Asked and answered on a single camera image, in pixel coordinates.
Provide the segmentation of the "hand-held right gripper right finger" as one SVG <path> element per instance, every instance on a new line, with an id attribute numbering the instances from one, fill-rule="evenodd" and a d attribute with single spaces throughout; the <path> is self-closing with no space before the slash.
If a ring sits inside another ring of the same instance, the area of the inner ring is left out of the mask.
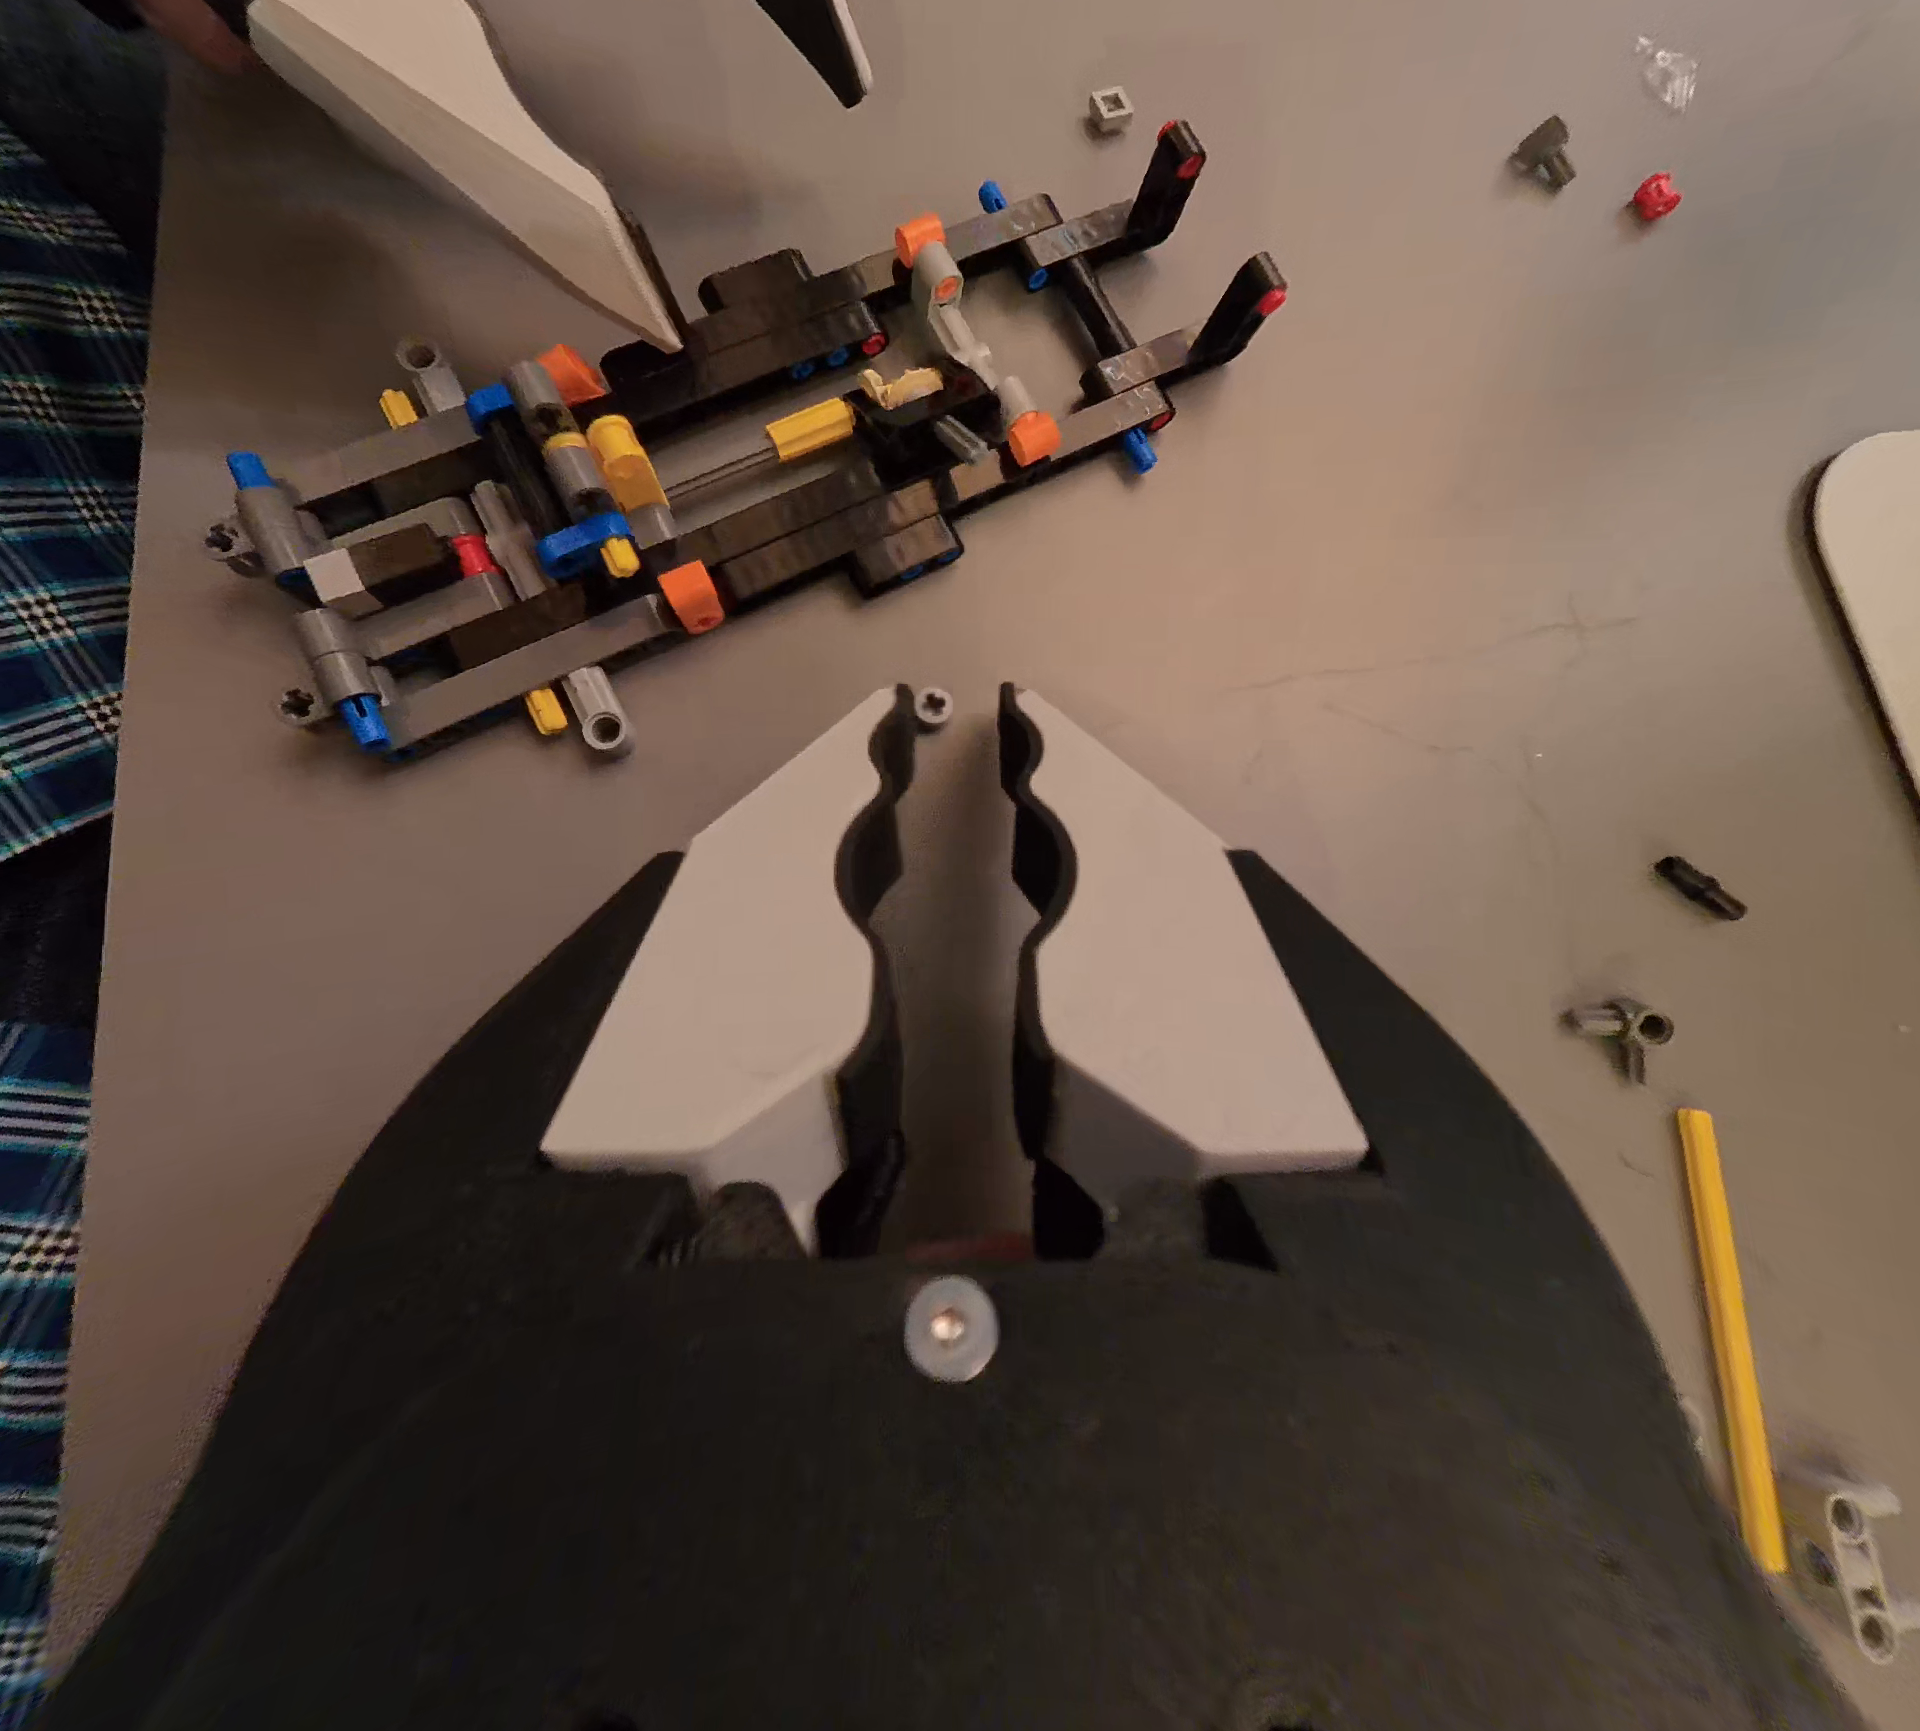
<path id="1" fill-rule="evenodd" d="M 1041 1259 L 1149 1189 L 1349 1174 L 1369 1137 L 1229 846 L 1029 687 L 999 691 L 1018 956 L 1011 1084 Z"/>

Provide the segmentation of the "blue plaid shirt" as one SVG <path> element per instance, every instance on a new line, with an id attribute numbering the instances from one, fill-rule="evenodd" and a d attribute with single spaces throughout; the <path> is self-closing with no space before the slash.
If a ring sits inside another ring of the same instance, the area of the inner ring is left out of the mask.
<path id="1" fill-rule="evenodd" d="M 149 288 L 4 128 L 4 1726 L 43 1694 Z"/>

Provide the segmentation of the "white rounded board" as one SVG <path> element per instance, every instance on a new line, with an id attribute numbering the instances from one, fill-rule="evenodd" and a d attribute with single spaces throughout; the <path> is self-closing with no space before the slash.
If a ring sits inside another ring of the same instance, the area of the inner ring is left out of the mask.
<path id="1" fill-rule="evenodd" d="M 1812 554 L 1915 803 L 1915 428 L 1866 434 L 1812 476 Z"/>

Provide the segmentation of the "black lego pin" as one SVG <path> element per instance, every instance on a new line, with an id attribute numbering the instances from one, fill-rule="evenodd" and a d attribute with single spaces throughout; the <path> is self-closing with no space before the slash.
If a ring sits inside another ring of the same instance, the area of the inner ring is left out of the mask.
<path id="1" fill-rule="evenodd" d="M 1741 924 L 1747 903 L 1741 903 L 1718 878 L 1697 870 L 1691 860 L 1666 852 L 1647 864 L 1647 874 L 1673 889 L 1682 903 L 1706 913 L 1718 924 Z"/>

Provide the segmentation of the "person's left hand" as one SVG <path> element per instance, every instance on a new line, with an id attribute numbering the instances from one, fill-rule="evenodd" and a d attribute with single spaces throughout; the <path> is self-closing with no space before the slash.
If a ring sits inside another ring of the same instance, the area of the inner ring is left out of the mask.
<path id="1" fill-rule="evenodd" d="M 208 0 L 126 0 L 133 15 L 149 25 L 160 39 L 180 48 L 188 60 L 220 70 L 240 75 L 256 64 L 253 47 L 237 33 Z"/>

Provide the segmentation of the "light grey connector with pins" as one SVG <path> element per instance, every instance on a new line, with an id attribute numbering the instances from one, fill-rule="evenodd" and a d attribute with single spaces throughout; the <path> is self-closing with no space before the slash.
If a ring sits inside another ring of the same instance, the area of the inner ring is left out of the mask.
<path id="1" fill-rule="evenodd" d="M 1875 1529 L 1902 1515 L 1899 1495 L 1814 1462 L 1785 1470 L 1779 1491 L 1788 1569 L 1800 1589 L 1846 1628 L 1866 1662 L 1895 1662 L 1915 1637 L 1915 1600 L 1893 1589 L 1875 1542 Z"/>

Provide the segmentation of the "grey lego cross connector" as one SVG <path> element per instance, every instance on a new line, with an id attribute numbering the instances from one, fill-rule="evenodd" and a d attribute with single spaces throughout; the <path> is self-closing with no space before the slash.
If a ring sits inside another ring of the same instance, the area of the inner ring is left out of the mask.
<path id="1" fill-rule="evenodd" d="M 1562 1027 L 1601 1048 L 1618 1075 L 1642 1087 L 1647 1052 L 1673 1040 L 1673 1020 L 1635 999 L 1608 999 L 1562 1010 Z"/>

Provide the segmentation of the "yellow lego axle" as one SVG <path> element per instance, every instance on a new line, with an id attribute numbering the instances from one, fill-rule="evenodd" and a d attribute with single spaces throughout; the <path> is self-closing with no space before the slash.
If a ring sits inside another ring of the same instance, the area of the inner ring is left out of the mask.
<path id="1" fill-rule="evenodd" d="M 1770 1454 L 1760 1370 L 1743 1302 L 1734 1221 L 1714 1116 L 1676 1110 L 1676 1142 L 1688 1193 L 1691 1245 L 1706 1311 L 1723 1442 L 1743 1547 L 1770 1576 L 1788 1575 L 1788 1529 Z"/>

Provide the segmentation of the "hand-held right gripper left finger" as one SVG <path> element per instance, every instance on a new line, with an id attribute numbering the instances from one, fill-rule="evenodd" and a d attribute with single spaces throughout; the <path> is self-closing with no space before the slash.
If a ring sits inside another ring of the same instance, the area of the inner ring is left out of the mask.
<path id="1" fill-rule="evenodd" d="M 873 917 L 911 772 L 914 697 L 882 687 L 688 843 L 545 1125 L 555 1168 L 756 1183 L 807 1250 L 876 1246 L 904 1048 Z"/>

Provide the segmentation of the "black lego chassis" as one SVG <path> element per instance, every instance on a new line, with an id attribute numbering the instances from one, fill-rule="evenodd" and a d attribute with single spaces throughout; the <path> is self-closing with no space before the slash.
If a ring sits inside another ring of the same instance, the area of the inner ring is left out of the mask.
<path id="1" fill-rule="evenodd" d="M 397 763 L 522 710 L 632 748 L 612 672 L 822 576 L 866 596 L 964 554 L 957 522 L 1097 456 L 1155 467 L 1172 389 L 1243 353 L 1265 254 L 1196 327 L 1141 338 L 1104 269 L 1160 245 L 1207 152 L 1169 119 L 1129 200 L 905 219 L 837 271 L 776 248 L 699 284 L 681 351 L 547 347 L 462 385 L 397 345 L 386 428 L 275 466 L 229 454 L 206 550 L 293 609 L 278 717 Z"/>

